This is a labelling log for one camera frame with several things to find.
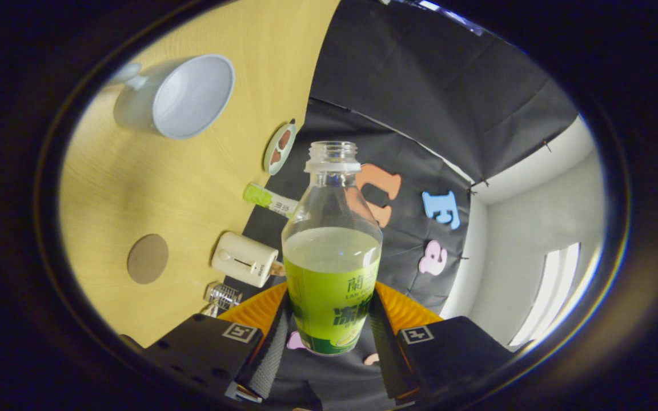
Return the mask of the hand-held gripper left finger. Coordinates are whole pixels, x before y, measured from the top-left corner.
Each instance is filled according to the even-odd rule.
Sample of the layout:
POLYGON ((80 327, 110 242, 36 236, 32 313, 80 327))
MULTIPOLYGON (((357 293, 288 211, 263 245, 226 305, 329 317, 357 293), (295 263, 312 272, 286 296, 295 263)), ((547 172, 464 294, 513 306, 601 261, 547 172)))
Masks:
POLYGON ((227 312, 195 314, 146 349, 159 366, 217 400, 269 398, 289 336, 286 283, 227 312))

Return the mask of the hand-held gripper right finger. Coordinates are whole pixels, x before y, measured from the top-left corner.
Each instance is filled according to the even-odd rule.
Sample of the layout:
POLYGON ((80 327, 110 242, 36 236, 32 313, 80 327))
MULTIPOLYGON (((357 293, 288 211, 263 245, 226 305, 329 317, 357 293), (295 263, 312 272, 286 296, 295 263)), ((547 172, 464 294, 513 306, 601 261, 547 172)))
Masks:
POLYGON ((470 318, 442 319, 386 284, 374 286, 370 320, 392 400, 463 396, 514 357, 470 318))

